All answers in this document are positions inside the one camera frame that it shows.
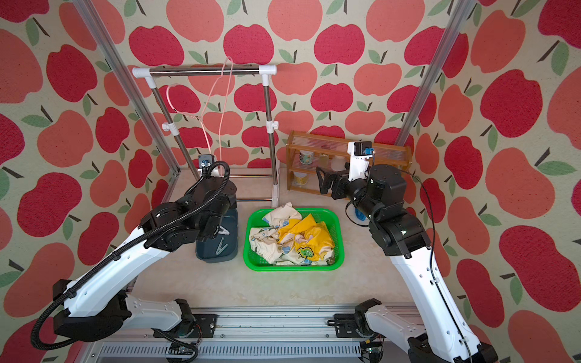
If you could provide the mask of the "wooden shelf rack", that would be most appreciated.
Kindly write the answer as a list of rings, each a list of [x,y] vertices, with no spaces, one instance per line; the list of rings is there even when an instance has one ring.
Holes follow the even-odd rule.
[[[350,156],[347,152],[348,139],[338,139],[330,136],[317,136],[302,132],[292,132],[286,146],[287,189],[289,191],[302,191],[310,194],[319,194],[319,181],[316,176],[319,154],[328,154],[329,167],[332,171],[348,169]],[[412,160],[412,152],[409,147],[383,145],[374,143],[375,163],[389,164],[399,169],[408,169]],[[303,165],[299,161],[300,151],[312,151],[313,163]],[[303,172],[309,175],[306,185],[300,187],[294,184],[293,172]]]

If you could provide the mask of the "blue lidded container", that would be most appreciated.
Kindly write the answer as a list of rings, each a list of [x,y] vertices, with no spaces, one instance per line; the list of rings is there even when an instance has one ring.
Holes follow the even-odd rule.
[[[363,212],[361,212],[360,210],[358,210],[358,209],[355,209],[355,214],[356,214],[356,217],[357,217],[357,219],[358,219],[359,221],[361,221],[362,223],[368,223],[368,222],[369,222],[369,219],[368,219],[368,218],[366,217],[366,215],[365,215]]]

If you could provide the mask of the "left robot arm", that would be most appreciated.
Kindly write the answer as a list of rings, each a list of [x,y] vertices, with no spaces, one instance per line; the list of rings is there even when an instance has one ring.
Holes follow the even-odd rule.
[[[151,329],[166,339],[189,334],[196,318],[186,300],[147,302],[127,285],[181,246],[219,234],[222,218],[236,207],[230,168],[216,161],[185,195],[148,213],[129,237],[77,280],[53,286],[53,302],[33,325],[33,348],[49,351],[77,341],[96,342],[121,330]]]

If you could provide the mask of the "white clothespin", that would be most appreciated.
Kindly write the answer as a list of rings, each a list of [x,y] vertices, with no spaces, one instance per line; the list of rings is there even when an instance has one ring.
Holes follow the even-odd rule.
[[[220,227],[219,227],[218,234],[221,234],[221,235],[230,235],[230,234],[231,234],[231,232],[230,232],[228,229],[226,229],[226,228],[224,228],[224,227],[220,226]]]

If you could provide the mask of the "light blue clothespin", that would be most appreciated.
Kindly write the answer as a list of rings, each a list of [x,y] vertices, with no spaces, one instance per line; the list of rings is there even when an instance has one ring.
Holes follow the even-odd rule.
[[[224,238],[222,238],[216,247],[215,255],[220,256],[227,248],[228,248],[228,244],[225,243]]]

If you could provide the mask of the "green plastic basket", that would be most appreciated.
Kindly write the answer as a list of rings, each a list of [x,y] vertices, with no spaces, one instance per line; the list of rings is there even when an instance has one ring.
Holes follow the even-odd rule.
[[[255,272],[333,271],[345,251],[340,220],[331,210],[288,204],[248,218],[244,260]]]

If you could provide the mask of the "white cup with label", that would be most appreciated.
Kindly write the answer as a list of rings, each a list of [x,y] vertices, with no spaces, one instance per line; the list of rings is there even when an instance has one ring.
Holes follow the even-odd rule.
[[[312,151],[300,151],[299,161],[303,165],[310,165],[313,163],[314,153]]]

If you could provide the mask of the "pink wire hanger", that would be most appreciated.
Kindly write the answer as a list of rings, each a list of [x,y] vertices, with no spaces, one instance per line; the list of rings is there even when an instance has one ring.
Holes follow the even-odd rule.
[[[171,119],[179,115],[199,122],[198,126],[179,129],[186,148],[185,151],[172,149],[179,166],[188,165],[191,151],[198,157],[208,151],[217,160],[233,163],[234,149],[222,136],[241,129],[240,116],[228,110],[228,97],[234,88],[233,63],[227,57],[217,76],[194,76],[190,87],[175,83],[160,89]]]

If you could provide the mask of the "yellow dinosaur kids jacket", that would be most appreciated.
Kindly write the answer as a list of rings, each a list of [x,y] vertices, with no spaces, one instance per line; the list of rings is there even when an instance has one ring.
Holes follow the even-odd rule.
[[[335,243],[324,222],[309,213],[302,216],[292,203],[260,218],[265,227],[252,227],[251,251],[271,266],[329,266],[334,263]]]

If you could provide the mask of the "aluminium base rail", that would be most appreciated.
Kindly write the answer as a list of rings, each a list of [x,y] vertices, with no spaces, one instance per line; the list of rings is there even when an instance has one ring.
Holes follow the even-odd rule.
[[[363,341],[357,334],[338,337],[328,321],[351,314],[351,305],[201,308],[215,318],[212,337],[189,338],[199,362],[358,362]],[[184,361],[191,353],[145,330],[121,331],[84,344],[76,362]]]

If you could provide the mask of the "small glass jar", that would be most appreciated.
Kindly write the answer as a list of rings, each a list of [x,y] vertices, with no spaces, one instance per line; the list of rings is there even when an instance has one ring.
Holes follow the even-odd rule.
[[[319,156],[318,156],[318,167],[328,169],[328,167],[329,167],[329,156],[328,156],[328,154],[319,154]]]

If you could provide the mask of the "aluminium frame post left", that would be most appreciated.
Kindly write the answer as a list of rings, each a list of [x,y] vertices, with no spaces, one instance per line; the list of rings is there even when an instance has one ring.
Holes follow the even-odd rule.
[[[166,142],[159,125],[157,125],[156,119],[150,110],[148,110],[148,106],[145,103],[145,99],[142,97],[142,93],[140,92],[133,75],[130,73],[117,51],[117,47],[114,44],[113,39],[110,37],[105,24],[99,17],[96,7],[91,1],[86,0],[73,1],[73,3],[80,13],[80,17],[83,19],[84,24],[97,42],[98,48],[103,53],[105,60],[109,63],[112,71],[119,80],[120,85],[127,94],[133,108],[139,116],[142,117],[146,128],[154,139],[155,145],[159,148],[160,154],[169,166],[169,174],[174,178],[178,178],[181,168],[177,163],[177,159]]]

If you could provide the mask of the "white and steel clothes rack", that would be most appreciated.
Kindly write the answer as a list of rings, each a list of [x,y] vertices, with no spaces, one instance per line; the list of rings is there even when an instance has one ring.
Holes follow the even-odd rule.
[[[270,178],[272,180],[272,192],[271,196],[268,198],[242,198],[241,202],[269,202],[272,208],[279,205],[280,200],[280,163],[276,159],[275,151],[275,131],[278,130],[278,122],[272,117],[272,100],[270,95],[270,80],[271,77],[277,74],[277,66],[275,65],[242,65],[234,66],[231,65],[227,68],[225,65],[221,67],[218,66],[203,66],[203,67],[170,67],[170,68],[143,68],[136,67],[131,70],[131,74],[136,79],[143,79],[148,84],[149,89],[151,89],[155,100],[162,111],[166,122],[162,125],[162,130],[170,132],[174,137],[192,175],[195,180],[200,179],[200,173],[198,168],[195,166],[194,162],[190,158],[188,149],[180,136],[179,130],[172,120],[169,114],[169,110],[166,107],[166,103],[163,101],[163,96],[160,93],[159,87],[157,86],[156,79],[161,77],[214,77],[219,78],[223,76],[238,76],[238,75],[256,75],[261,77],[262,86],[264,91],[264,103],[265,103],[265,114],[266,114],[266,132],[269,141],[269,154],[271,160],[271,174],[256,174],[256,178]]]

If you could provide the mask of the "yellow labelled tin can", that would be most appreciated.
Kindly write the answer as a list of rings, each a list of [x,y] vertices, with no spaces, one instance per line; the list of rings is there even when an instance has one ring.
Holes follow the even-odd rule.
[[[294,184],[297,186],[304,186],[309,181],[309,175],[303,172],[293,172],[294,174]]]

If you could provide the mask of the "dark blue plastic tray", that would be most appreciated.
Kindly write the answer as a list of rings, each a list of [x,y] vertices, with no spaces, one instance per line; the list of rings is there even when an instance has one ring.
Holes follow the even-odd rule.
[[[238,253],[238,211],[229,210],[222,218],[218,234],[196,246],[196,257],[206,263],[233,260]]]

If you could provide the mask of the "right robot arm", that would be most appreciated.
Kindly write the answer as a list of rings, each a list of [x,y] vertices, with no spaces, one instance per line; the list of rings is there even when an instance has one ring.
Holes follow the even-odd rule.
[[[435,261],[433,239],[404,208],[407,183],[401,171],[381,164],[354,180],[349,180],[347,171],[321,167],[316,175],[322,194],[346,198],[366,215],[373,240],[396,266],[423,323],[416,328],[370,299],[356,307],[358,326],[366,334],[386,337],[412,362],[497,361],[495,349],[480,341],[455,305]]]

